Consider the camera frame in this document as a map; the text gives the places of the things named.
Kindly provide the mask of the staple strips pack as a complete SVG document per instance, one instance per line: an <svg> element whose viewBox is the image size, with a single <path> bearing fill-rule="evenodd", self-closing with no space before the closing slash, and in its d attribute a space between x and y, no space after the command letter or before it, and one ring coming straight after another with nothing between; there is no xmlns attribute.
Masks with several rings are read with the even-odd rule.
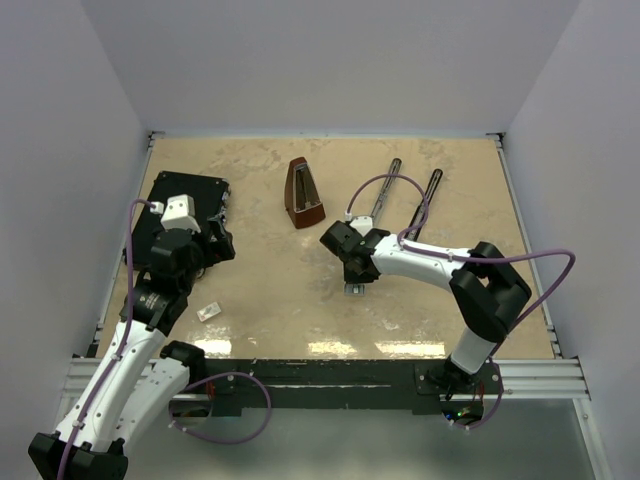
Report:
<svg viewBox="0 0 640 480"><path fill-rule="evenodd" d="M346 283L344 285L344 293L350 296L362 296L365 294L366 287L364 284Z"/></svg>

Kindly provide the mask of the small white card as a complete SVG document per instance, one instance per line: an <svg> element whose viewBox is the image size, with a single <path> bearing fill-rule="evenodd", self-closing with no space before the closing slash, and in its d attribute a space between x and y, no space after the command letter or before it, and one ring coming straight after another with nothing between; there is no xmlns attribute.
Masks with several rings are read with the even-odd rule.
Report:
<svg viewBox="0 0 640 480"><path fill-rule="evenodd" d="M206 307L197 311L197 317L200 322L206 322L221 313L221 307L218 302L213 302Z"/></svg>

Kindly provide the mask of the grey black stapler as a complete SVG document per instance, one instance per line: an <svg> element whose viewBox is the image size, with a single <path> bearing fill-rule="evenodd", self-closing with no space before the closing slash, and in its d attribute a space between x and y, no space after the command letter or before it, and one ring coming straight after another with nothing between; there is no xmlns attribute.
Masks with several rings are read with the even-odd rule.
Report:
<svg viewBox="0 0 640 480"><path fill-rule="evenodd" d="M402 160L400 158L394 158L391 161L388 172L387 172L387 176L384 178L384 182L378 192L373 208L371 210L371 218L374 224L376 224L380 218L381 212L385 206L391 187L395 181L395 175L400 172L401 167L402 167Z"/></svg>

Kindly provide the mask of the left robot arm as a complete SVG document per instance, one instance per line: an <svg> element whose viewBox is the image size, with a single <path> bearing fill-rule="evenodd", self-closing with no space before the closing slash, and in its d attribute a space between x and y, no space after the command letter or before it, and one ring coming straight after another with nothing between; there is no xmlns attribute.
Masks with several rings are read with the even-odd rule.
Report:
<svg viewBox="0 0 640 480"><path fill-rule="evenodd" d="M44 479L123 478L142 430L175 394L206 383L203 350L168 335L200 272L234 258L232 235L216 217L162 224L149 264L128 279L121 320L84 391L53 432L29 445Z"/></svg>

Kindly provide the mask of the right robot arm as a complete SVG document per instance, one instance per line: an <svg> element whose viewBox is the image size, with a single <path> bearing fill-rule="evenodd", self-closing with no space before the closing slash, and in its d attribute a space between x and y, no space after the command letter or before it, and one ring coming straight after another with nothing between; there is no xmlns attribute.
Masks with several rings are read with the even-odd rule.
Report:
<svg viewBox="0 0 640 480"><path fill-rule="evenodd" d="M370 284L393 275L453 295L465 329L431 381L459 393L480 382L481 368L516 326L532 295L526 281L487 242L471 249L432 247L355 221L336 221L320 243L341 261L347 283Z"/></svg>

